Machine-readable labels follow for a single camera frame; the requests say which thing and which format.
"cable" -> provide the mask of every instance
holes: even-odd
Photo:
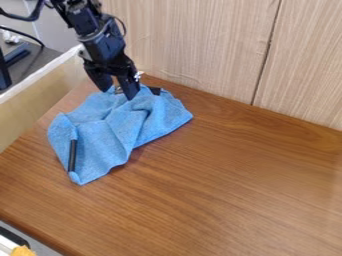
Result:
[[[122,20],[120,20],[118,17],[116,17],[116,16],[114,16],[114,19],[116,19],[117,21],[119,21],[119,23],[121,24],[121,26],[122,26],[122,29],[123,29],[123,37],[125,37],[126,36],[126,34],[127,34],[127,29],[126,29],[126,26],[125,26],[125,23],[122,21]]]
[[[40,11],[44,7],[45,0],[38,0],[36,7],[28,17],[23,17],[20,15],[12,14],[6,12],[4,9],[0,7],[0,15],[4,15],[7,18],[15,19],[15,20],[22,20],[22,21],[35,21],[39,18]]]
[[[13,33],[17,33],[19,35],[22,35],[22,36],[25,36],[25,37],[28,37],[28,38],[31,38],[32,40],[36,41],[37,43],[39,43],[41,45],[42,48],[45,47],[45,44],[40,41],[38,38],[35,38],[34,36],[31,36],[29,34],[26,34],[24,32],[20,32],[18,30],[15,30],[15,29],[12,29],[12,28],[7,28],[7,27],[4,27],[4,26],[0,26],[0,29],[3,29],[3,30],[7,30],[7,31],[10,31],[10,32],[13,32]]]

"towel fold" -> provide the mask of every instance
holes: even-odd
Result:
[[[63,167],[68,170],[70,143],[77,141],[75,168],[71,180],[85,185],[125,164],[134,148],[178,129],[192,114],[171,93],[159,96],[142,85],[128,101],[124,94],[106,93],[89,96],[74,111],[60,113],[51,123],[48,139]]]

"dark marker on towel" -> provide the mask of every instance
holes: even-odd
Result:
[[[77,140],[70,141],[68,172],[75,171]]]

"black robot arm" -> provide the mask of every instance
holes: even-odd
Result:
[[[80,56],[97,87],[107,91],[115,76],[127,99],[133,99],[140,90],[139,74],[124,53],[126,43],[116,18],[102,13],[97,0],[51,0],[51,4],[84,45]]]

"wooden cabinet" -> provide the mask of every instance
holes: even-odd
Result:
[[[279,1],[104,0],[139,69],[250,103]]]
[[[342,1],[283,0],[254,104],[342,128]]]
[[[104,0],[147,73],[342,128],[342,1]]]

